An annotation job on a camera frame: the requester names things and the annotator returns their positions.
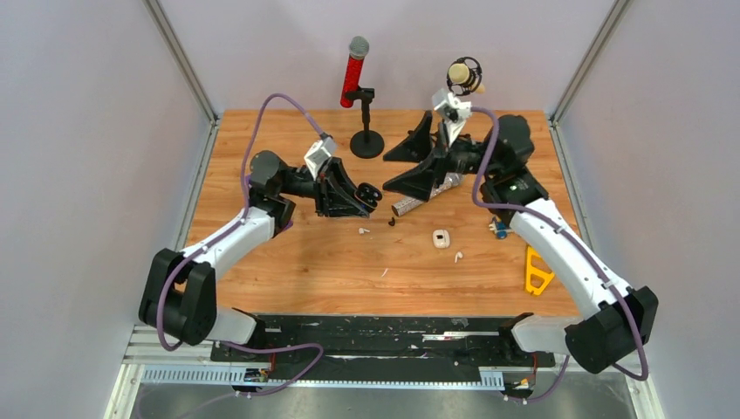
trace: yellow plastic part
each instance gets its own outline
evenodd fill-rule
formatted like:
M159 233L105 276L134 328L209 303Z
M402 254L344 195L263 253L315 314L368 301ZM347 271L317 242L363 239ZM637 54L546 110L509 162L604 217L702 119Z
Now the yellow plastic part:
M524 289L528 293L534 296L538 296L542 293L542 291L545 290L545 288L547 288L547 286L550 284L550 281L555 278L555 272L546 272L535 267L532 264L533 258L538 258L542 260L542 257L539 256L537 251L532 249L531 246L527 246L527 262L524 270ZM534 286L531 282L532 277L541 278L542 284L540 286Z

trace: metal cylinder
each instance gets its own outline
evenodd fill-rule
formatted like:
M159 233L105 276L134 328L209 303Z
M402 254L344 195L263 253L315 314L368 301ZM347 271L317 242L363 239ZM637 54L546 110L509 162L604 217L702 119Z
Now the metal cylinder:
M429 199L438 196L445 190L449 190L454 188L455 186L459 186L460 183L463 183L463 175L457 173L447 173L447 175L444 177L444 182L442 183L442 185L440 185L439 188L432 190L432 195ZM393 210L395 216L403 216L410 210L413 210L423 203L424 201L419 201L418 199L407 196L401 199L399 202L391 205L391 210Z

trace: metal floor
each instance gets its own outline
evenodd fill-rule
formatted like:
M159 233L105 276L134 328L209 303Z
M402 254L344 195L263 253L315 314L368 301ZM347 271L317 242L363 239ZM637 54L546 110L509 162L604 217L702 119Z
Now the metal floor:
M545 391L554 374L538 374ZM625 378L619 373L568 373L545 402L518 406L500 394L461 390L357 388L288 388L265 398L229 398L187 414L209 399L233 392L229 387L203 385L142 385L141 418L318 418L408 419L631 419L635 418ZM131 416L137 418L136 409Z

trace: microphone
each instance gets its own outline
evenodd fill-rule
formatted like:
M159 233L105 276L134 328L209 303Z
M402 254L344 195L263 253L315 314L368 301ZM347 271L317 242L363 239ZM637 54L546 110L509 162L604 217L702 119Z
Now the microphone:
M360 85L360 73L365 56L370 51L370 44L363 37L354 37L349 44L349 59L345 73L345 84L342 86L342 97L339 104L342 107L352 107L352 100L345 97L347 92L354 92Z
M474 66L471 67L467 60L473 61ZM483 81L481 65L472 57L456 59L447 70L447 87L455 96L467 96L473 92L485 93L485 86L481 81Z

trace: red microphone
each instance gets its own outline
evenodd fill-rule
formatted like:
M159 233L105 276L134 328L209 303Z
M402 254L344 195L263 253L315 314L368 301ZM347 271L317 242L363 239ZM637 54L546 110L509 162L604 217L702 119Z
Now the red microphone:
M339 104L343 107L352 107L352 100L345 97L345 93L354 92L360 84L360 73L365 56L370 51L370 44L363 37L354 37L349 44L349 59L347 60L347 71L345 84L342 86L342 97Z

